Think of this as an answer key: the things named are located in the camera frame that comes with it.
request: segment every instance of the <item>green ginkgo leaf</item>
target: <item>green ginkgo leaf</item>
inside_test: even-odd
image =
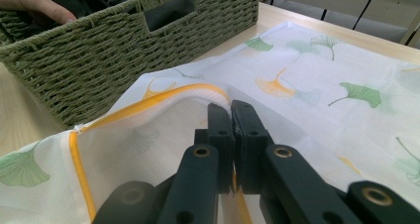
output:
[[[286,44],[287,48],[294,49],[300,55],[302,54],[319,54],[319,51],[307,42],[291,41]]]
[[[248,47],[250,47],[252,49],[255,49],[259,52],[268,52],[269,50],[271,50],[274,47],[273,45],[265,43],[260,37],[257,37],[255,39],[247,40],[245,42],[245,44]]]
[[[331,60],[334,60],[335,58],[333,47],[338,43],[338,40],[329,36],[318,36],[311,39],[311,45],[324,46],[331,50],[331,53],[333,54],[333,58]]]
[[[296,107],[307,107],[315,106],[318,104],[321,98],[321,91],[318,89],[313,89],[312,91],[303,91],[297,89],[292,83],[288,82],[286,79],[282,78],[285,84],[289,85],[294,90],[294,96],[290,100],[290,103]]]
[[[417,163],[420,164],[420,159],[414,156],[413,153],[411,153],[405,145],[401,142],[401,140],[397,137],[396,140],[398,141],[399,145],[412,157],[414,160],[417,161]],[[407,175],[408,180],[416,184],[417,186],[420,186],[420,169],[416,173],[408,173]]]
[[[34,150],[14,152],[0,159],[0,181],[8,186],[36,186],[48,181],[50,175],[37,164]]]
[[[145,153],[155,143],[155,140],[159,136],[158,131],[153,131],[148,134],[137,133],[138,137],[135,141],[136,147],[140,154]]]
[[[370,104],[370,107],[372,108],[377,107],[382,102],[380,99],[380,93],[377,90],[374,90],[365,86],[351,84],[348,82],[342,82],[340,83],[340,85],[347,89],[348,95],[344,98],[340,98],[330,103],[328,106],[331,106],[334,103],[345,98],[354,98],[354,99],[360,99],[360,100],[366,101],[368,102],[368,104]]]

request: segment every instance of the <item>yellow ginkgo leaf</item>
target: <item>yellow ginkgo leaf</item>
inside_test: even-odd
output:
[[[266,81],[260,78],[256,79],[257,86],[267,94],[270,94],[275,97],[291,97],[296,91],[291,88],[287,88],[279,82],[281,74],[284,72],[284,69],[277,75],[275,80]]]
[[[146,91],[145,96],[143,96],[143,100],[145,100],[147,98],[150,98],[150,97],[153,97],[153,96],[158,95],[158,94],[163,93],[163,92],[168,92],[176,86],[176,82],[174,82],[168,88],[166,88],[164,90],[154,91],[154,90],[152,90],[152,83],[154,83],[155,79],[156,78],[154,78],[151,81],[151,83],[149,83],[148,90]]]
[[[353,163],[351,161],[347,160],[347,158],[345,158],[345,157],[339,157],[339,158],[344,164],[346,164],[346,166],[351,168],[357,174],[362,175],[361,171],[358,168],[356,168],[355,165],[353,165]]]
[[[420,67],[402,69],[403,72],[420,71]]]
[[[235,172],[233,173],[232,179],[233,190],[235,191],[224,196],[225,207],[231,210],[225,217],[227,217],[228,223],[252,224],[250,209],[248,208],[244,193],[237,186]]]

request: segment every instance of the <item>hand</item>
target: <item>hand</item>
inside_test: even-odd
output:
[[[38,24],[44,23],[45,16],[60,24],[76,20],[70,11],[52,0],[0,0],[0,9],[28,11]]]

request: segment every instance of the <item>orange trim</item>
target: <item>orange trim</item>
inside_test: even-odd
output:
[[[164,101],[165,99],[172,97],[176,94],[188,91],[188,90],[192,90],[192,89],[209,89],[209,90],[213,90],[216,91],[218,93],[220,93],[221,95],[225,96],[228,100],[229,97],[226,94],[226,92],[224,90],[222,90],[221,88],[212,85],[212,84],[206,84],[206,83],[197,83],[197,84],[190,84],[190,85],[185,85],[182,87],[178,87],[178,88],[174,88],[170,91],[167,92],[163,92],[160,93],[158,95],[155,95],[153,97],[147,98],[145,100],[142,100],[140,102],[134,103],[130,106],[127,106],[115,113],[112,113],[106,117],[103,117],[101,119],[99,119],[98,121],[94,122],[93,124],[91,124],[88,127],[83,127],[80,129],[81,132],[86,132],[88,130],[92,130],[94,128],[98,128],[100,126],[115,122],[117,120],[132,116],[134,114],[140,113],[142,111],[145,111],[151,107],[154,107],[158,104],[160,104],[162,101]]]
[[[239,217],[241,220],[241,223],[245,224],[253,224],[253,219],[251,218],[250,210],[248,209],[247,201],[245,200],[244,193],[241,189],[238,189],[236,184],[236,172],[234,171],[233,175],[233,188],[235,193],[235,199],[238,204],[239,209]]]
[[[86,173],[83,169],[83,164],[81,162],[80,153],[77,147],[77,133],[70,133],[70,152],[71,157],[73,158],[74,167],[76,169],[77,177],[79,179],[80,187],[83,192],[84,200],[86,201],[87,211],[89,213],[90,221],[93,222],[93,219],[96,215],[95,204],[93,203],[92,193],[90,192],[89,183],[87,182]]]

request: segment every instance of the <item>ginkgo leaf print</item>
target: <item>ginkgo leaf print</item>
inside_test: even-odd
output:
[[[8,186],[36,186],[48,181],[50,175],[37,164],[34,157],[36,143],[28,151],[13,152],[0,159],[0,181]]]
[[[420,159],[414,156],[401,142],[401,140],[397,137],[396,141],[398,141],[399,145],[412,157],[414,160],[417,161],[417,163],[420,165]],[[420,169],[417,171],[417,173],[408,173],[407,175],[408,180],[416,184],[417,186],[420,186]]]
[[[395,81],[407,90],[420,91],[420,66],[413,64],[398,71],[395,74]]]
[[[191,75],[187,75],[187,74],[185,74],[185,73],[183,73],[183,72],[179,71],[179,70],[178,70],[178,69],[176,69],[176,68],[174,68],[174,70],[176,70],[178,73],[180,73],[182,77],[186,77],[186,78],[195,78],[195,79],[202,79],[202,78],[203,78],[203,75],[202,75],[202,74],[197,74],[197,75],[193,75],[193,76],[191,76]]]
[[[285,87],[280,83],[279,79],[281,74],[284,72],[285,68],[275,77],[274,80],[263,80],[260,78],[256,79],[257,86],[267,94],[270,94],[274,97],[291,97],[295,94],[295,90]]]
[[[349,168],[351,168],[353,171],[355,171],[357,174],[362,175],[361,171],[355,167],[355,165],[353,165],[353,163],[351,161],[349,161],[347,158],[345,157],[339,157],[339,159],[346,164],[346,166],[348,166]]]
[[[345,98],[353,98],[366,101],[372,108],[377,107],[382,102],[380,99],[380,93],[377,90],[365,86],[351,84],[348,82],[342,82],[340,85],[346,88],[348,95],[346,97],[337,99],[336,101],[330,103],[328,106],[331,106]]]
[[[136,148],[140,154],[145,153],[151,146],[155,143],[155,140],[158,138],[159,132],[153,131],[148,134],[137,133],[137,139],[135,141]]]
[[[158,94],[160,94],[160,93],[170,91],[171,89],[173,89],[173,88],[176,86],[176,82],[174,82],[174,83],[172,83],[172,84],[171,84],[168,88],[166,88],[166,89],[164,89],[164,90],[154,91],[154,90],[152,90],[152,84],[154,83],[154,81],[155,81],[155,80],[156,80],[156,78],[154,78],[154,79],[153,79],[153,80],[149,83],[148,90],[146,91],[145,96],[143,96],[143,100],[145,100],[145,99],[147,99],[147,98],[150,98],[150,97],[153,97],[153,96],[155,96],[155,95],[158,95]]]
[[[317,48],[308,44],[307,42],[291,41],[286,44],[286,47],[297,51],[299,53],[298,58],[300,58],[303,54],[319,54]]]
[[[288,82],[285,79],[281,79],[284,81],[286,85],[290,85],[290,87],[295,91],[294,96],[290,99],[290,103],[296,107],[308,107],[308,106],[315,106],[318,104],[319,100],[321,99],[321,91],[318,89],[312,89],[311,91],[303,91]]]
[[[339,43],[338,40],[329,36],[318,36],[311,39],[311,45],[324,46],[331,50],[331,53],[333,54],[333,57],[331,60],[335,59],[335,53],[334,53],[333,47],[338,43]]]
[[[296,94],[293,97],[293,103],[297,106],[315,106],[318,104],[321,99],[321,91],[314,89],[310,92],[305,92],[296,89]]]
[[[274,47],[273,45],[265,43],[263,39],[261,39],[261,35],[259,35],[257,38],[247,40],[245,44],[259,52],[268,52]]]

